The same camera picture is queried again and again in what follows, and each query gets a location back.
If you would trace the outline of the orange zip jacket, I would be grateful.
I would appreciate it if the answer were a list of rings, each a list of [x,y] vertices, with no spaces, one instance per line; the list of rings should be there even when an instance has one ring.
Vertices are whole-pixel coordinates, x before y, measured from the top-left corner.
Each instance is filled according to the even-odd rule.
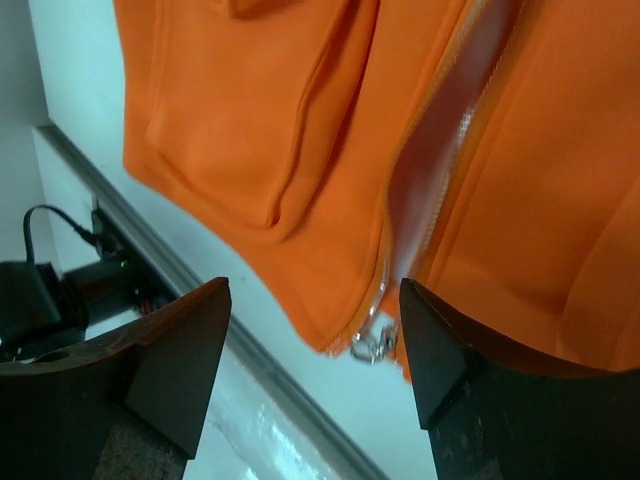
[[[635,1],[118,1],[124,165],[314,350],[409,362],[413,279],[524,372],[639,365]]]

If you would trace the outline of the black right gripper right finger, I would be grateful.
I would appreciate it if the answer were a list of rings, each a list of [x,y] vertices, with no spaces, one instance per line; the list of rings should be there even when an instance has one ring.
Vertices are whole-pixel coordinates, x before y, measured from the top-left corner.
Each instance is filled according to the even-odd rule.
[[[517,342],[417,281],[399,294],[420,426],[441,479],[635,479],[639,374]]]

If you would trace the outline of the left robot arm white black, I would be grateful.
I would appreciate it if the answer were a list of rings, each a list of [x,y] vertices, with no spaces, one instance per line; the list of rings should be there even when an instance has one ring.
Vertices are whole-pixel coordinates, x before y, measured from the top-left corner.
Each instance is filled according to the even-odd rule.
[[[58,274],[35,257],[31,219],[35,211],[58,215],[98,259]],[[38,358],[83,342],[86,330],[126,311],[144,316],[176,295],[102,209],[91,212],[92,228],[82,227],[52,205],[25,213],[24,261],[1,263],[1,361]]]

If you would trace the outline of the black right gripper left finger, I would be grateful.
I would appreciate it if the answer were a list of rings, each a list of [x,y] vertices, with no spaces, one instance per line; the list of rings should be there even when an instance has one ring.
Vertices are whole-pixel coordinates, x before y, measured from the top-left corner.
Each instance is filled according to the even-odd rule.
[[[1,367],[5,479],[180,479],[231,316],[213,279],[125,326]]]

